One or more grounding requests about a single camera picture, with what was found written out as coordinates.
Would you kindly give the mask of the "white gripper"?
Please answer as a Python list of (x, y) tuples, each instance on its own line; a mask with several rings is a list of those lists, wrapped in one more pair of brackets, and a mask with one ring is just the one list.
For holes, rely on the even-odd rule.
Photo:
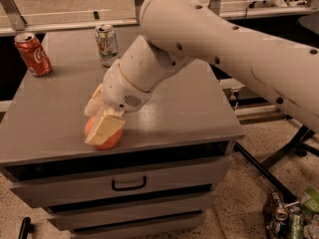
[(120, 60), (115, 60), (85, 106), (84, 114), (90, 117), (85, 125), (86, 143), (102, 145), (125, 125), (126, 120), (109, 107), (134, 113), (151, 97), (151, 93), (138, 90), (126, 79)]

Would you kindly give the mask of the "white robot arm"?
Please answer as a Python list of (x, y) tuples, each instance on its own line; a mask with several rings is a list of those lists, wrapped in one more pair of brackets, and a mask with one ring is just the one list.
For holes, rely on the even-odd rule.
[(123, 128), (153, 90), (191, 60), (217, 66), (319, 132), (319, 52), (231, 24), (197, 0), (145, 0), (142, 32), (106, 71), (85, 107), (94, 118), (86, 142), (101, 145)]

